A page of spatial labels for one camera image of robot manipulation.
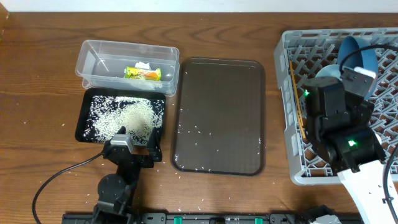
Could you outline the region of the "yellow green snack wrapper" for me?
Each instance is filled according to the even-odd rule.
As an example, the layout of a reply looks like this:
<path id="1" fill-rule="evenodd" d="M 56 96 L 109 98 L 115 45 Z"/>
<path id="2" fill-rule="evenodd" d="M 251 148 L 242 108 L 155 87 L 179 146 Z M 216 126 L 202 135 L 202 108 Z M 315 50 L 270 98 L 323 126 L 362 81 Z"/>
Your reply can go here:
<path id="1" fill-rule="evenodd" d="M 144 68 L 126 67 L 124 72 L 124 77 L 129 79 L 159 81 L 162 77 L 162 71 L 159 68 L 156 70 L 148 70 Z"/>

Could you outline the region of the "white tissue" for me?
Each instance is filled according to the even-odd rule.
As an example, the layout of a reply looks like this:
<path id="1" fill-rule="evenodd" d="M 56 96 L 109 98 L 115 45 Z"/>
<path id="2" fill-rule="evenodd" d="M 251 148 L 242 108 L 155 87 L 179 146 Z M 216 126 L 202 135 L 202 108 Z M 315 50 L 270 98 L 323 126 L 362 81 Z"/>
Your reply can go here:
<path id="1" fill-rule="evenodd" d="M 146 69 L 146 70 L 150 70 L 150 69 L 151 69 L 150 63 L 144 63 L 144 62 L 137 62 L 137 63 L 135 64 L 135 67 L 136 67 L 136 68 Z"/>

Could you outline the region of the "wooden chopstick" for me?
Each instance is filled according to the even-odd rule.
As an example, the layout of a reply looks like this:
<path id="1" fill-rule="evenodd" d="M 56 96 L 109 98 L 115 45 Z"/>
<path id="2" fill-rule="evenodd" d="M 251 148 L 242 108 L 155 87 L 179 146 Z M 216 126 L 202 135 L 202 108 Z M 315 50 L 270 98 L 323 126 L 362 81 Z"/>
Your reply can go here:
<path id="1" fill-rule="evenodd" d="M 305 130 L 304 130 L 304 126 L 303 126 L 303 119 L 302 119 L 302 111 L 301 111 L 301 107 L 300 107 L 300 100 L 297 100 L 297 113 L 298 113 L 298 123 L 299 123 L 299 128 L 300 128 L 300 132 L 302 133 L 302 137 L 303 139 L 306 139 L 306 135 L 305 135 Z"/>
<path id="2" fill-rule="evenodd" d="M 299 95 L 297 92 L 297 84 L 295 81 L 295 73 L 294 73 L 294 69 L 293 69 L 293 63 L 291 60 L 289 60 L 289 67 L 290 67 L 290 72 L 291 72 L 291 76 L 292 76 L 292 83 L 293 83 L 293 87 L 294 87 L 294 93 L 295 93 L 295 99 L 296 99 L 296 105 L 297 105 L 297 112 L 298 112 L 298 120 L 299 123 L 301 125 L 301 127 L 303 127 L 303 119 L 302 119 L 302 110 L 300 107 L 300 99 L 299 99 Z"/>

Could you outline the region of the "light blue rice bowl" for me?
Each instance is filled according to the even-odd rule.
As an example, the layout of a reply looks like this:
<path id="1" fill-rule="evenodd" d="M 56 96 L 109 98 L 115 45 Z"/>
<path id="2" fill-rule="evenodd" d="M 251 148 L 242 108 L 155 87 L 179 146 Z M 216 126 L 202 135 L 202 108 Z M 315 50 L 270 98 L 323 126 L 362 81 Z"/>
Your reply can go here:
<path id="1" fill-rule="evenodd" d="M 342 81 L 341 73 L 338 64 L 327 65 L 323 67 L 317 74 L 316 77 L 335 77 Z"/>

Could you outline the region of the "blue plate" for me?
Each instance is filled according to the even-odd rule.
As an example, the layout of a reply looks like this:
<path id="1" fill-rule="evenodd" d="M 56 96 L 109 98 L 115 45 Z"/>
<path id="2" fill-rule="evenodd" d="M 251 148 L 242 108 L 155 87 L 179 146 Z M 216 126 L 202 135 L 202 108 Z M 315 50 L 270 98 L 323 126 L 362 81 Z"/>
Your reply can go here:
<path id="1" fill-rule="evenodd" d="M 338 65 L 341 75 L 343 68 L 361 67 L 378 74 L 375 49 L 368 41 L 357 37 L 345 37 L 338 51 Z"/>

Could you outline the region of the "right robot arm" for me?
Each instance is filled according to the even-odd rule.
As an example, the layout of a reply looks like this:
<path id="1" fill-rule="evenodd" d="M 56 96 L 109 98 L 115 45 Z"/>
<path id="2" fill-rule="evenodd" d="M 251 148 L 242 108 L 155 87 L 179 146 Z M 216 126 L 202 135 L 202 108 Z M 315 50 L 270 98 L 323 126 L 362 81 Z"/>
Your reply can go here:
<path id="1" fill-rule="evenodd" d="M 390 173 L 395 154 L 386 156 L 369 127 L 374 105 L 345 89 L 335 77 L 303 84 L 305 135 L 315 153 L 337 174 L 364 223 L 397 223 L 397 191 Z"/>

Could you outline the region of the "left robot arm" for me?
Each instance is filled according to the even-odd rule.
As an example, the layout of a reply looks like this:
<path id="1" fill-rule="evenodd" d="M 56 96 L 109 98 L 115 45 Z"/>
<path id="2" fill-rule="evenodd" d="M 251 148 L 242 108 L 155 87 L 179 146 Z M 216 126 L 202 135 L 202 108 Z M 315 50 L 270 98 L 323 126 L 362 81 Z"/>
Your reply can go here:
<path id="1" fill-rule="evenodd" d="M 141 216 L 132 209 L 141 169 L 153 168 L 162 160 L 161 129 L 153 128 L 149 135 L 146 155 L 134 154 L 132 137 L 122 127 L 102 150 L 103 158 L 117 165 L 114 174 L 104 176 L 98 184 L 98 202 L 92 223 L 140 223 Z"/>

